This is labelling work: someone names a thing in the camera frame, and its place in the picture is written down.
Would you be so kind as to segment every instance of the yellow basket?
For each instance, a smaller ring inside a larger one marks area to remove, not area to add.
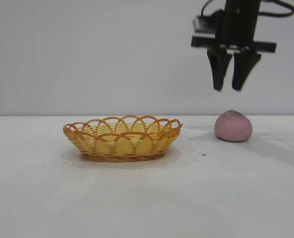
[[[181,127],[177,119],[125,116],[67,124],[63,131],[85,159],[136,162],[163,156]]]

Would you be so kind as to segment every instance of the white tabletop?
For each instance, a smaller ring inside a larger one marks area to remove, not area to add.
[[[294,238],[294,117],[245,143],[182,116],[160,160],[84,162],[62,132],[93,117],[0,117],[0,238]]]

